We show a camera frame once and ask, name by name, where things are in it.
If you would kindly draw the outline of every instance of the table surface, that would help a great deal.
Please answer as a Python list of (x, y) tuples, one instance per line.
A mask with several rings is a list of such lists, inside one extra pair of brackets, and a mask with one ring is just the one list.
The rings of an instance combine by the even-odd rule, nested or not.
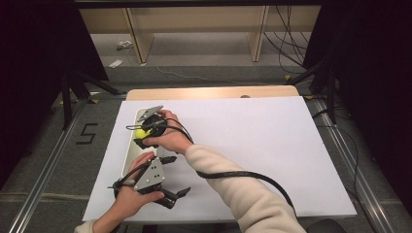
[[(150, 95), (139, 97), (139, 90), (131, 91), (128, 101), (124, 101), (120, 107), (84, 220), (101, 216), (114, 201), (113, 191), (107, 186), (120, 176), (130, 147), (131, 132), (125, 130), (125, 126), (133, 124), (139, 109), (157, 105), (164, 105), (165, 109), (178, 114), (195, 142), (213, 145), (245, 169), (262, 173), (280, 183), (293, 200), (298, 216), (355, 215), (352, 202), (303, 99), (296, 96), (294, 87), (290, 87), (292, 96), (289, 97), (282, 91), (279, 97), (267, 97), (270, 89), (272, 96), (277, 96), (276, 90), (283, 88), (248, 86), (145, 90), (147, 94), (156, 96), (157, 100), (146, 100), (151, 98)], [(165, 90), (168, 90), (168, 100), (161, 97)], [(195, 97), (190, 98), (190, 93), (194, 93)], [(200, 99), (199, 93), (209, 94)], [(239, 98), (239, 95), (245, 94), (265, 98)], [(244, 134), (245, 128), (254, 130)], [(211, 129), (219, 129), (220, 132), (217, 134)], [(165, 151), (164, 155), (176, 154)], [(182, 156), (178, 156), (175, 163), (165, 165), (164, 171), (167, 180), (163, 186), (173, 192), (190, 186), (192, 190), (188, 196), (179, 200), (172, 210), (158, 204), (148, 204), (128, 221), (170, 223), (233, 220), (219, 195), (196, 176)]]

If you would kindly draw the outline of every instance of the tennis ball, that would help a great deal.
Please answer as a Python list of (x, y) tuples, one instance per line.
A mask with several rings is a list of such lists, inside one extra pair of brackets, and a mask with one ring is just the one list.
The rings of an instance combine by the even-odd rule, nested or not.
[(148, 131), (145, 131), (143, 129), (137, 129), (134, 132), (134, 137), (136, 139), (144, 139), (146, 137), (148, 137), (152, 132), (152, 129), (149, 129)]

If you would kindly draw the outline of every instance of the white sweater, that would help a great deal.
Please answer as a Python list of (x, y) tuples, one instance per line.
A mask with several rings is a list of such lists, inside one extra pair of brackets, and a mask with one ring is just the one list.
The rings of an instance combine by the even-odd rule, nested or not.
[[(185, 157), (194, 170), (206, 174), (244, 170), (219, 152), (200, 145), (190, 146)], [(292, 207), (259, 180), (225, 178), (207, 182), (231, 209), (242, 232), (305, 232), (297, 222)], [(93, 223), (88, 221), (76, 227), (75, 233), (92, 233)]]

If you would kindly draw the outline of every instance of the white board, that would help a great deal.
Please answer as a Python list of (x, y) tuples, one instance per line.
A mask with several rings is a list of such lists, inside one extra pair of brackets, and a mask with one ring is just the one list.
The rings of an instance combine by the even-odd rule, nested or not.
[[(301, 97), (124, 101), (96, 179), (84, 220), (102, 216), (114, 202), (108, 189), (120, 177), (139, 109), (163, 105), (179, 117), (196, 144), (210, 146), (246, 170), (279, 183), (297, 216), (353, 216), (354, 206)], [(176, 155), (165, 151), (164, 156)], [(220, 196), (178, 155), (163, 166), (164, 188), (191, 187), (172, 210), (146, 205), (129, 221), (140, 223), (216, 222), (233, 220)]]

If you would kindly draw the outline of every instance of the black strap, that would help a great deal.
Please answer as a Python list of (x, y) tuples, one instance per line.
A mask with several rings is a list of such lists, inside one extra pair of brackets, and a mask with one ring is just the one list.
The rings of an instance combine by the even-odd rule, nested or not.
[(248, 172), (248, 171), (222, 172), (222, 173), (214, 173), (214, 174), (206, 174), (206, 173), (196, 171), (196, 173), (199, 177), (201, 177), (203, 179), (211, 179), (211, 180), (213, 180), (213, 179), (223, 179), (223, 178), (250, 177), (250, 178), (256, 178), (256, 179), (266, 181), (266, 182), (272, 184), (273, 186), (275, 186), (282, 193), (282, 195), (285, 197), (288, 204), (293, 208), (294, 214), (296, 215), (296, 211), (294, 210), (292, 200), (289, 197), (288, 193), (277, 182), (273, 181), (272, 179), (270, 179), (270, 178), (268, 178), (268, 177), (266, 177), (262, 174), (254, 173), (254, 172)]

